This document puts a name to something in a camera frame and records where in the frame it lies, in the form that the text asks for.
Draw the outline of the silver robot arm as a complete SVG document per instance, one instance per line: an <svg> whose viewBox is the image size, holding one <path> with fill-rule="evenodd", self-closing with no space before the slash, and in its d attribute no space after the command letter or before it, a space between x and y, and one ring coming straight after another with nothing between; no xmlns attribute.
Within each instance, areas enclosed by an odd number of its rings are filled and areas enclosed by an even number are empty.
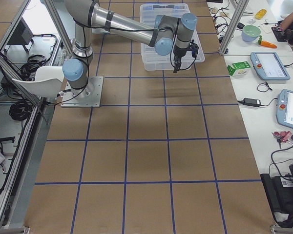
<svg viewBox="0 0 293 234"><path fill-rule="evenodd" d="M182 58L188 51L193 58L197 57L199 47L192 40L197 17L192 13L183 14L180 18L157 15L154 27L150 27L102 8L97 0L66 0L64 4L75 21L75 40L72 43L74 56L88 63L93 56L93 28L146 44L161 56L173 53L170 61L174 73L182 69Z"/></svg>

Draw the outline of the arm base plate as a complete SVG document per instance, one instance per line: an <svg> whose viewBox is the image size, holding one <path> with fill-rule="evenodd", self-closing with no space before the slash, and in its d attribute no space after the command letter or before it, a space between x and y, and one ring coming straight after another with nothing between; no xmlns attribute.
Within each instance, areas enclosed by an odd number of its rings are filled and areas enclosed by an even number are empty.
<svg viewBox="0 0 293 234"><path fill-rule="evenodd" d="M70 83L67 82L66 89L70 89L70 91L64 93L61 107L62 108L100 107L103 82L104 82L104 77L102 76L90 77L88 80L88 85L81 93L80 93L81 90L71 89Z"/></svg>

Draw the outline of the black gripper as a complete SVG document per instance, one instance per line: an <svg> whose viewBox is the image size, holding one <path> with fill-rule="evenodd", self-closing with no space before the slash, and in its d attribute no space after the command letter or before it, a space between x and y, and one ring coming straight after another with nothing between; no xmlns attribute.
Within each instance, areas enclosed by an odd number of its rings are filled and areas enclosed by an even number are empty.
<svg viewBox="0 0 293 234"><path fill-rule="evenodd" d="M190 64L190 66L188 66L187 68L184 68L184 70L189 69L195 62L197 55L198 55L198 50L199 50L199 46L194 43L193 40L190 41L176 41L175 45L173 47L173 53L174 53L174 70L173 72L176 74L178 72L178 70L180 70L181 67L181 60L182 57L184 57L187 53L187 51L191 51L191 55L194 58L193 62Z"/></svg>

